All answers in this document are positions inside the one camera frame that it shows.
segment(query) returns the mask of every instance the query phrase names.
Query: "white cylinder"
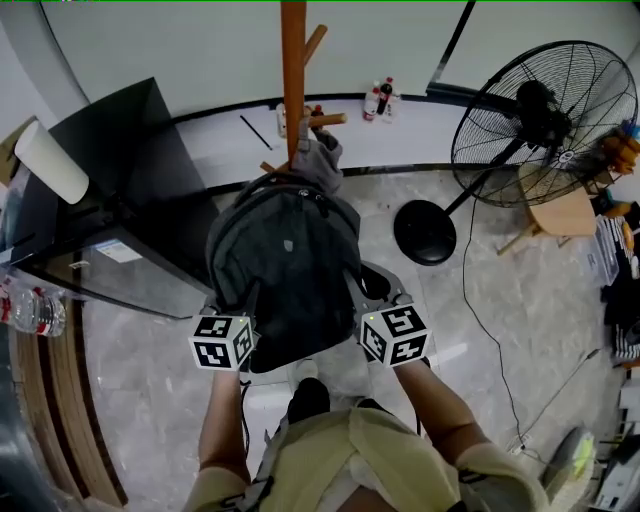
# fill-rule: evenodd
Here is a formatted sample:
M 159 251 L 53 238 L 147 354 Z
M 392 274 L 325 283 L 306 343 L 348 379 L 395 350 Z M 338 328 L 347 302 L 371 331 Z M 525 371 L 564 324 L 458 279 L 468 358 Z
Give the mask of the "white cylinder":
M 87 191 L 89 177 L 38 121 L 22 132 L 14 152 L 31 172 L 67 203 L 77 203 Z

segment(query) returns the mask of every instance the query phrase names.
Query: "wrist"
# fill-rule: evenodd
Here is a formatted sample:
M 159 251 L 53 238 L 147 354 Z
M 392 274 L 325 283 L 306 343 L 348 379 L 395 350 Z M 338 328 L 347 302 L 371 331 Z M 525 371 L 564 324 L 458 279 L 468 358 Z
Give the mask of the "wrist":
M 217 388 L 234 388 L 240 386 L 240 373 L 216 371 L 213 374 L 212 386 Z
M 431 372 L 431 366 L 426 364 L 422 359 L 417 359 L 416 361 L 411 361 L 409 363 L 404 363 L 393 367 L 393 371 L 396 372 L 396 374 L 414 373 L 416 371 L 423 372 L 425 370 Z

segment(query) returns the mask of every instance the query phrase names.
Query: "gray backpack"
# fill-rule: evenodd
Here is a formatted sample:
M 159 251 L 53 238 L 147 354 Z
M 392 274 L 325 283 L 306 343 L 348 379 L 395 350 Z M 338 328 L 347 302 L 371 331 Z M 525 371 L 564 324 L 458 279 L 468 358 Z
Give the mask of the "gray backpack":
M 332 347 L 355 329 L 345 271 L 359 281 L 360 216 L 291 173 L 250 183 L 213 223 L 206 258 L 217 309 L 252 311 L 251 370 Z

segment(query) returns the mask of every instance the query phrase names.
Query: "beige shirt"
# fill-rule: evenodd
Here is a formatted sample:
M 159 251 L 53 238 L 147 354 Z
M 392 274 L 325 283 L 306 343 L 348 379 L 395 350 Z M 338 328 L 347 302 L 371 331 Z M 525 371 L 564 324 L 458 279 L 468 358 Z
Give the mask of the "beige shirt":
M 495 445 L 473 446 L 447 464 L 428 439 L 375 409 L 329 412 L 289 427 L 260 511 L 316 510 L 327 489 L 358 455 L 399 512 L 446 512 L 458 501 L 472 511 L 539 511 L 540 483 Z M 185 512 L 233 510 L 246 484 L 222 468 L 200 472 Z

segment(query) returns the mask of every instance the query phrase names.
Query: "tile floor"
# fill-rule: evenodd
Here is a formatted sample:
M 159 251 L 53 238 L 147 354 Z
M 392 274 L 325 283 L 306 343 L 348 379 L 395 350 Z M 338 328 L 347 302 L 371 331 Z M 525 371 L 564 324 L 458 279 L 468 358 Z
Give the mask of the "tile floor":
M 362 257 L 396 273 L 433 329 L 429 355 L 440 377 L 471 406 L 486 434 L 506 447 L 516 433 L 502 381 L 497 346 L 463 300 L 462 258 L 473 201 L 453 215 L 455 254 L 444 265 L 420 267 L 396 247 L 397 209 L 414 198 L 446 206 L 460 189 L 448 172 L 362 176 L 345 181 L 340 195 L 362 216 Z M 229 204 L 230 196 L 221 197 Z M 466 266 L 467 296 L 502 344 L 505 378 L 525 431 L 579 361 L 604 346 L 603 307 L 586 265 L 586 240 L 559 248 L 554 239 L 523 241 L 498 257 L 525 223 L 522 209 L 477 204 Z M 100 302 L 84 308 L 87 358 L 98 417 L 127 491 L 128 509 L 180 510 L 193 483 L 196 450 L 211 375 L 195 369 L 186 321 L 144 315 Z M 342 394 L 371 392 L 409 425 L 413 410 L 391 371 L 366 365 L 352 342 L 317 357 L 321 376 Z M 265 428 L 273 433 L 291 390 L 289 369 L 250 376 L 245 410 L 251 434 L 249 467 L 257 468 Z M 530 430 L 530 447 L 551 457 L 581 423 L 602 434 L 613 423 L 621 372 L 602 351 L 585 364 Z M 523 458 L 532 472 L 542 467 Z

